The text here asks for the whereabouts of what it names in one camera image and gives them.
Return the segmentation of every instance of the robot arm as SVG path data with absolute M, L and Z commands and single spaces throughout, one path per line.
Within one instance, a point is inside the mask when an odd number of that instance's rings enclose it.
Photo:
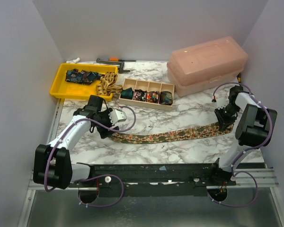
M 213 178 L 217 180 L 229 180 L 231 173 L 238 164 L 252 151 L 253 147 L 263 143 L 268 137 L 269 121 L 265 111 L 250 97 L 249 93 L 243 91 L 243 87 L 235 86 L 230 89 L 229 104 L 215 109 L 220 130 L 225 130 L 237 119 L 237 112 L 243 110 L 235 132 L 235 140 L 229 151 L 219 158 L 213 168 Z M 275 124 L 277 112 L 267 109 Z
M 71 122 L 60 135 L 49 142 L 49 144 L 40 144 L 37 147 L 35 151 L 33 174 L 35 183 L 44 183 L 47 160 L 53 148 L 55 148 L 55 151 L 47 175 L 49 186 L 65 189 L 70 182 L 88 178 L 90 167 L 79 163 L 72 165 L 70 152 L 72 152 L 78 141 L 86 132 L 91 129 L 91 132 L 93 132 L 94 127 L 97 127 L 102 139 L 114 132 L 86 119 L 97 121 L 108 128 L 113 127 L 118 122 L 124 122 L 127 119 L 121 109 L 113 110 L 112 108 L 107 108 L 105 111 L 101 112 L 103 100 L 104 99 L 98 96 L 91 96 L 86 106 L 74 112 Z

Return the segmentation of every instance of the marble surface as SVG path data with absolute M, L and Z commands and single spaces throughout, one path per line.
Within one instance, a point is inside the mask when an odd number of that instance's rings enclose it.
M 118 74 L 117 84 L 123 84 L 124 78 L 169 83 L 166 62 L 127 62 L 125 69 L 130 69 L 131 72 Z M 231 87 L 227 85 L 221 88 L 216 96 L 226 98 Z M 148 135 L 217 122 L 213 112 L 215 103 L 211 102 L 213 90 L 209 89 L 182 98 L 175 93 L 174 110 L 171 112 L 133 107 L 137 122 L 128 133 Z M 114 95 L 108 105 L 118 106 L 117 98 L 118 95 Z M 69 124 L 73 112 L 86 104 L 87 101 L 65 100 L 58 133 Z M 133 120 L 132 113 L 129 110 L 125 111 L 128 120 L 118 124 L 121 129 L 131 125 Z M 218 137 L 159 144 L 122 144 L 113 142 L 109 138 L 102 140 L 97 132 L 93 134 L 87 132 L 71 152 L 71 161 L 88 164 L 211 163 L 230 148 L 234 140 L 234 130 L 230 134 Z M 264 161 L 261 152 L 255 151 L 243 162 Z

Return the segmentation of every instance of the pink storage container lid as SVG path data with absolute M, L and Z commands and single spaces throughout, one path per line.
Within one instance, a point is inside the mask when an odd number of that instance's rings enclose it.
M 174 51 L 169 67 L 181 86 L 243 71 L 247 53 L 230 36 Z

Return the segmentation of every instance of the floral fabric strap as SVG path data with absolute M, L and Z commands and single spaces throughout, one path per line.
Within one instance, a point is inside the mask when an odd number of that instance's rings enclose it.
M 182 129 L 177 131 L 170 131 L 165 133 L 153 135 L 134 135 L 125 133 L 114 133 L 109 138 L 119 143 L 131 144 L 151 144 L 151 143 L 165 143 L 181 140 L 195 140 L 208 138 L 213 136 L 221 136 L 232 131 L 233 125 L 229 126 L 225 131 L 219 131 L 219 124 L 213 123 L 206 126 L 197 126 L 190 129 Z

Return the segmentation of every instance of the gray metal panel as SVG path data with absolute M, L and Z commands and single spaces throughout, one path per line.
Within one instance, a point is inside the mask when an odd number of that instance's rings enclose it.
M 230 189 L 227 202 L 244 204 L 252 189 Z M 79 206 L 76 191 L 36 191 L 29 227 L 280 227 L 269 188 L 261 188 L 256 203 L 234 209 L 208 197 L 122 198 L 104 209 Z M 102 202 L 113 199 L 101 198 Z
M 33 0 L 64 60 L 168 60 L 231 35 L 243 44 L 267 0 Z
M 265 106 L 278 111 L 272 140 L 261 150 L 274 167 L 284 199 L 284 0 L 268 2 L 243 48 L 249 54 L 243 82 Z
M 62 58 L 31 0 L 0 0 L 0 227 L 17 225 Z

